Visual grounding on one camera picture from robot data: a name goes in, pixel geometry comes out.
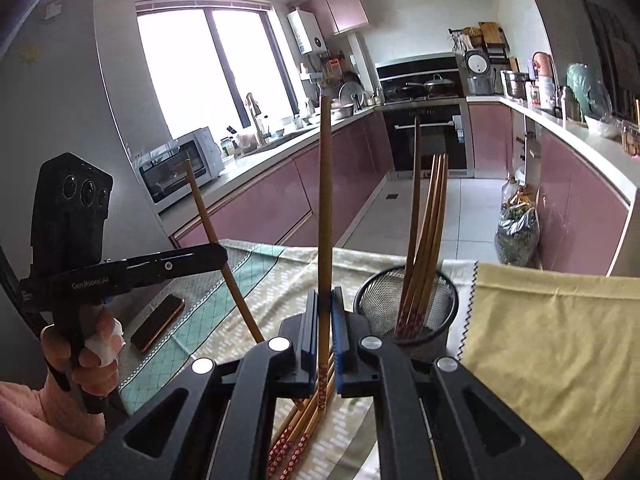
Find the pink sleeve forearm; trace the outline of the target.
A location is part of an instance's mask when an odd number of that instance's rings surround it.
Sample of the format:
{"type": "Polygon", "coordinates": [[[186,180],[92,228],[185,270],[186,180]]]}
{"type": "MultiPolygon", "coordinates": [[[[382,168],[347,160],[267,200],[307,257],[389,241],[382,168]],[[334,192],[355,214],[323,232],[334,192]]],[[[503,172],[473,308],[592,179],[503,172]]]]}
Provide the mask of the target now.
{"type": "Polygon", "coordinates": [[[52,377],[40,390],[4,382],[1,426],[41,478],[62,477],[105,437],[102,414],[81,411],[52,377]]]}

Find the left hand with bandage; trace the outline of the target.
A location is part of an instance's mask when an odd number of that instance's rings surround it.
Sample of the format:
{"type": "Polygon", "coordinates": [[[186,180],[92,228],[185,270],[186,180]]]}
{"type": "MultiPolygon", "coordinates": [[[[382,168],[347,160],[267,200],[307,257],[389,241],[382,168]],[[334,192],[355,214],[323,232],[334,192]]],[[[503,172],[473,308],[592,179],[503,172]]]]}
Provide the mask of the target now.
{"type": "Polygon", "coordinates": [[[118,355],[124,345],[122,326],[106,307],[87,314],[94,327],[80,341],[68,326],[50,324],[40,333],[44,358],[54,382],[89,415],[103,414],[119,382],[118,355]]]}

